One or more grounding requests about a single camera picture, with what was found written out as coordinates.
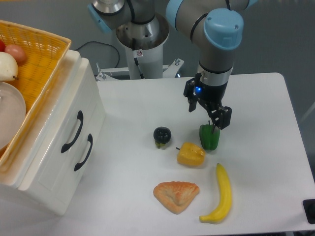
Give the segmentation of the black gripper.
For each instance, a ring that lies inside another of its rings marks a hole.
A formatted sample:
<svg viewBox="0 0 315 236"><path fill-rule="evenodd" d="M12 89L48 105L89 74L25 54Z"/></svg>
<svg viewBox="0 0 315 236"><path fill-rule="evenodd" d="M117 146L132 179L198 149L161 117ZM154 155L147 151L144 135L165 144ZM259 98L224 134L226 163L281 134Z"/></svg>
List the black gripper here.
<svg viewBox="0 0 315 236"><path fill-rule="evenodd" d="M183 95L187 98L189 112L196 109L197 102L207 111L212 124L223 130L230 125L232 109L222 106L227 83L220 86L209 86L200 81L202 74L196 73L186 81Z"/></svg>

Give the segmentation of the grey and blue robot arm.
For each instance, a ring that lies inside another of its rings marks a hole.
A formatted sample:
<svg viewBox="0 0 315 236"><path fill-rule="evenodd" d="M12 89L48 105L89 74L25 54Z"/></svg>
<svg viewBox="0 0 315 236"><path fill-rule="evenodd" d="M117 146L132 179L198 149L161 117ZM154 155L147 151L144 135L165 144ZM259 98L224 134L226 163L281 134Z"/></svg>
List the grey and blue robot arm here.
<svg viewBox="0 0 315 236"><path fill-rule="evenodd" d="M152 0L94 0L88 10L102 32L116 33L126 50L131 79L162 77L163 45L170 27L189 38L200 49L197 73L184 89L189 111L201 105L212 124L224 129L232 110L221 101L242 41L240 11L252 4L251 0L171 0L161 16Z"/></svg>

